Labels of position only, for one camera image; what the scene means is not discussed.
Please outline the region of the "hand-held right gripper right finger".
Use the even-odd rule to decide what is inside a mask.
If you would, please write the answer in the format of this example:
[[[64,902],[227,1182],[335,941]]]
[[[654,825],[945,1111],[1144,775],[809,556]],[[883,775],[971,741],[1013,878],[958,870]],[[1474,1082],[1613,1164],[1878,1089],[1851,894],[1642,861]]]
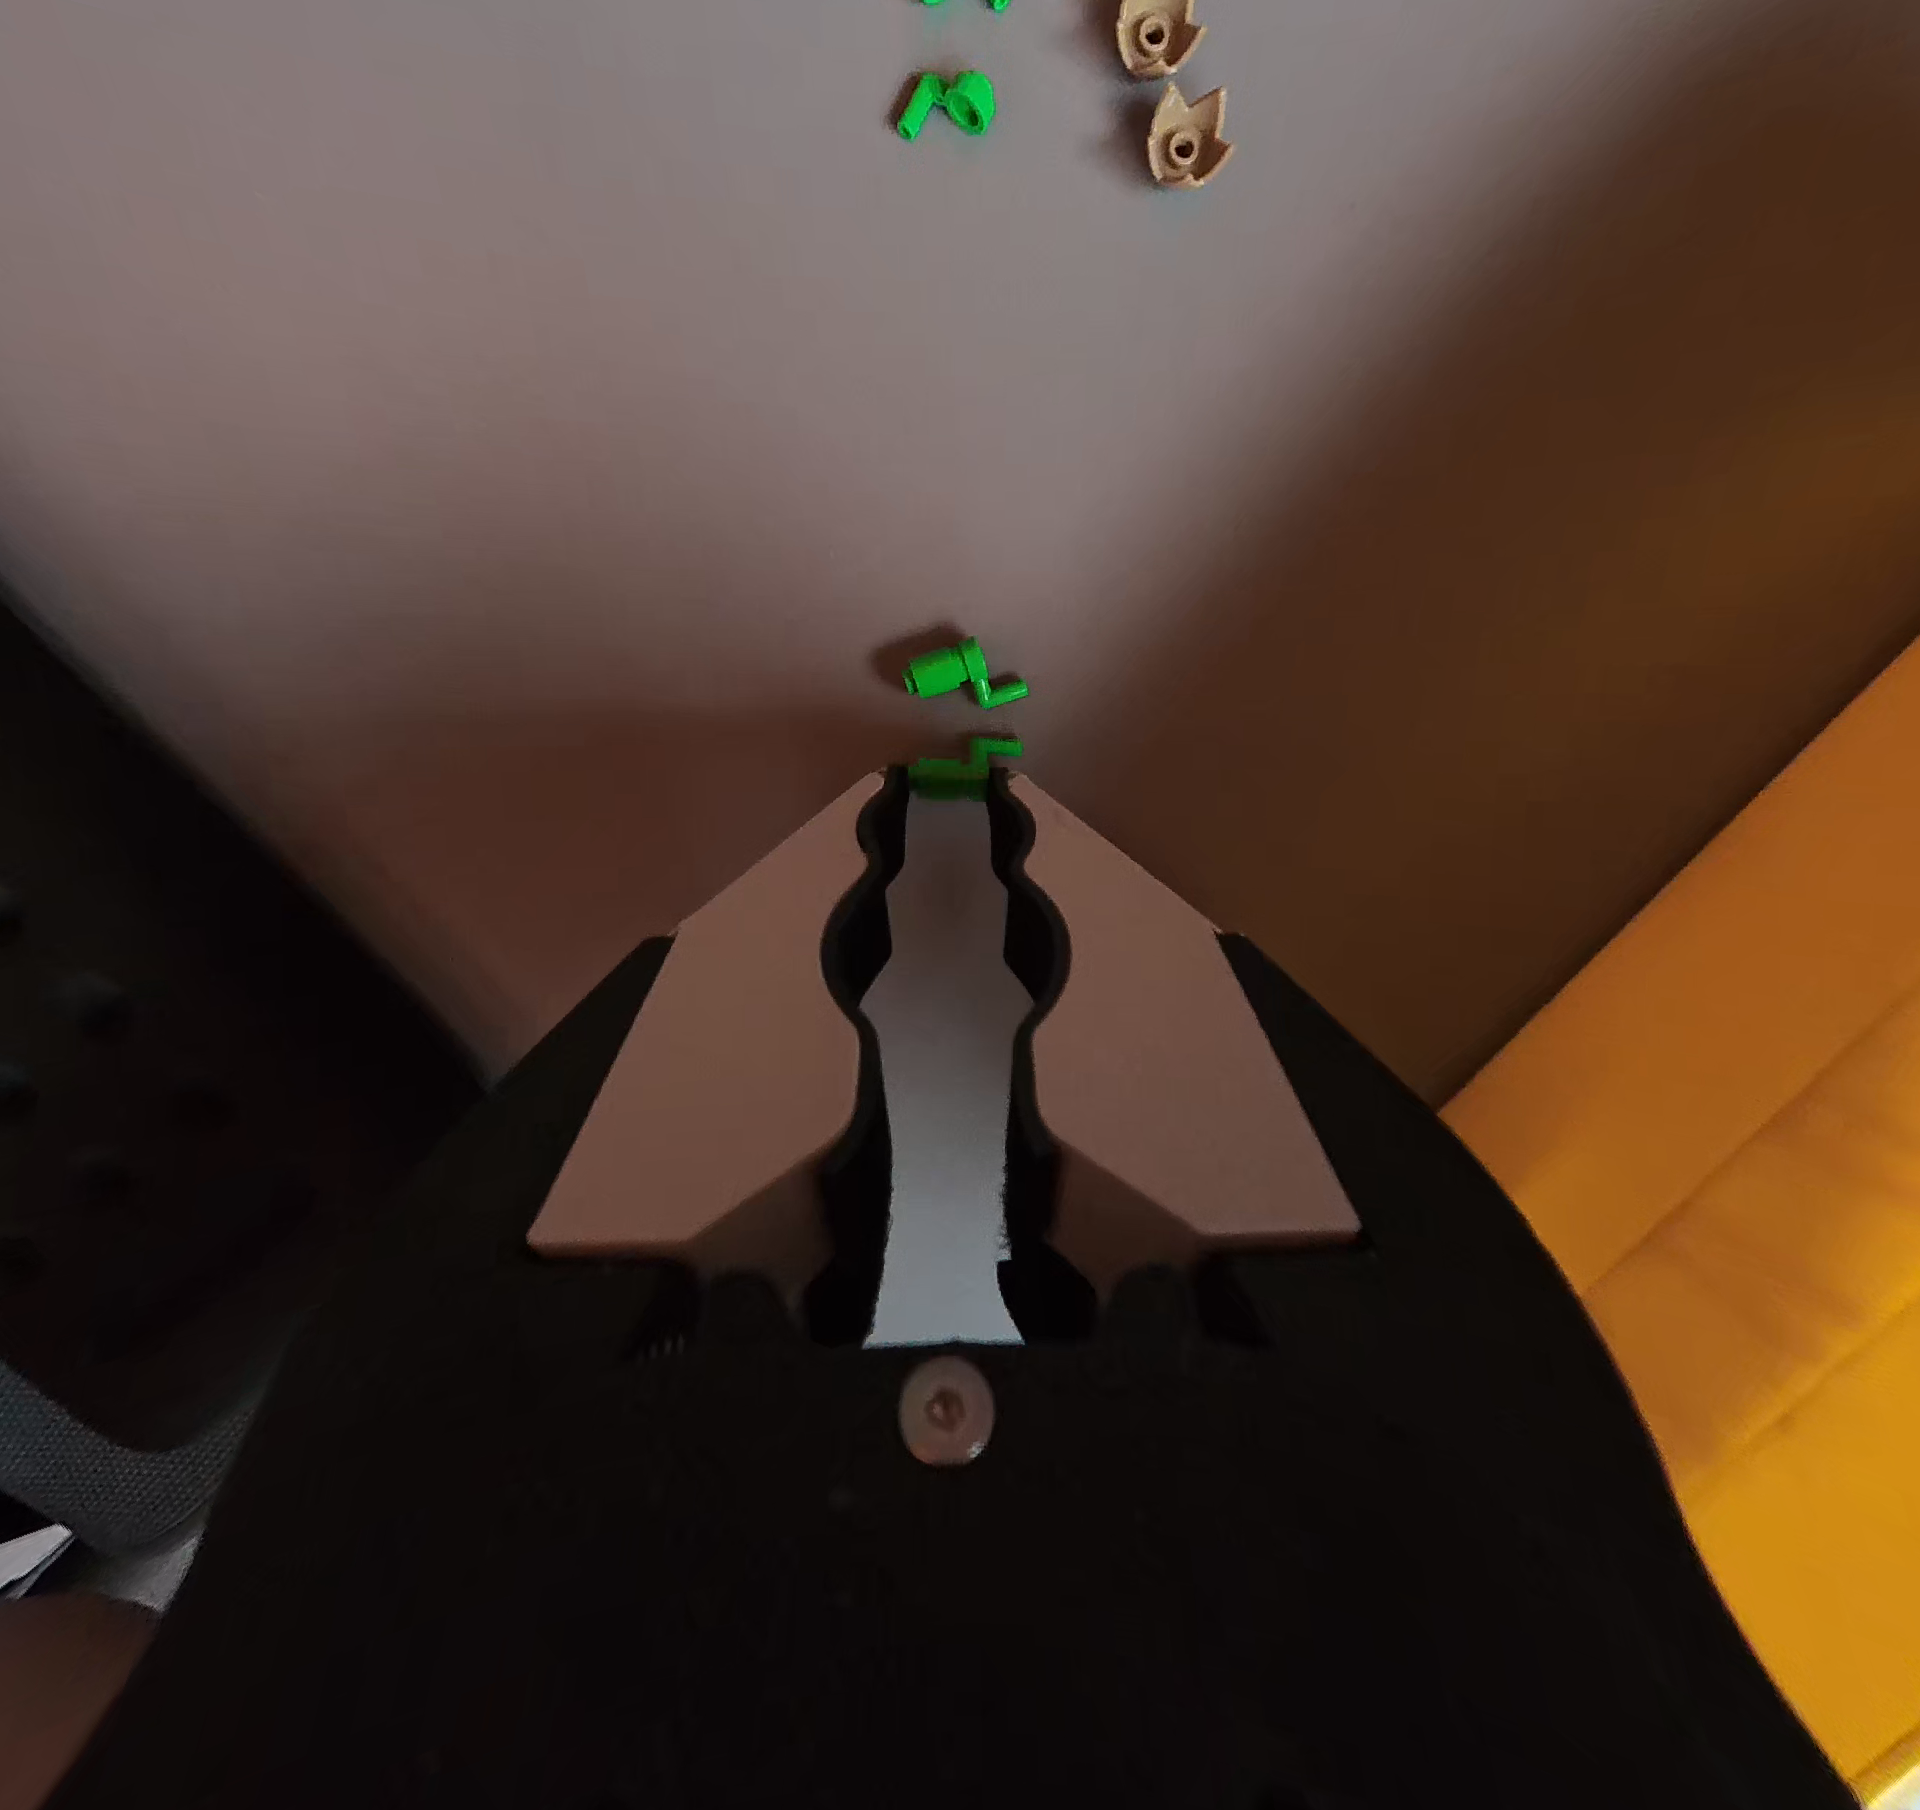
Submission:
[[[1073,1343],[1140,1270],[1350,1250],[1364,1228],[1211,920],[1046,794],[989,776],[1012,1055],[999,1297]]]

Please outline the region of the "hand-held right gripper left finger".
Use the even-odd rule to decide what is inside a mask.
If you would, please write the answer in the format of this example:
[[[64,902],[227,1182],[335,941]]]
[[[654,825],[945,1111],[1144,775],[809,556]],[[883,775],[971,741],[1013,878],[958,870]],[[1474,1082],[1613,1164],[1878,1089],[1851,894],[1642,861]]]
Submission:
[[[861,1003],[894,952],[898,874],[891,766],[678,924],[527,1228],[532,1254],[749,1274],[818,1343],[869,1337],[894,1177]]]

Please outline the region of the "green lego stud with handle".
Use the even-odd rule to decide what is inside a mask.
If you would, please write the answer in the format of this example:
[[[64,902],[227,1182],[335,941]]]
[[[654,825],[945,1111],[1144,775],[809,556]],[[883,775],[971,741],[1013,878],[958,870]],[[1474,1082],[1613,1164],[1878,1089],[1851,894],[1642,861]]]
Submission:
[[[1024,759],[1013,735],[970,735],[948,757],[922,757],[905,766],[907,789],[927,800],[984,800],[996,775]]]

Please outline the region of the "yellow plastic bin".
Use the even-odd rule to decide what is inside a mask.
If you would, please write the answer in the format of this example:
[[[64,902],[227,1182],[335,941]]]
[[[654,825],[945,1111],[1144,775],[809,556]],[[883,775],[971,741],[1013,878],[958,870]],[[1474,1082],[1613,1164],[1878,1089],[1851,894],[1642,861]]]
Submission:
[[[1444,1111],[1594,1318],[1739,1630],[1916,1805],[1917,646]]]

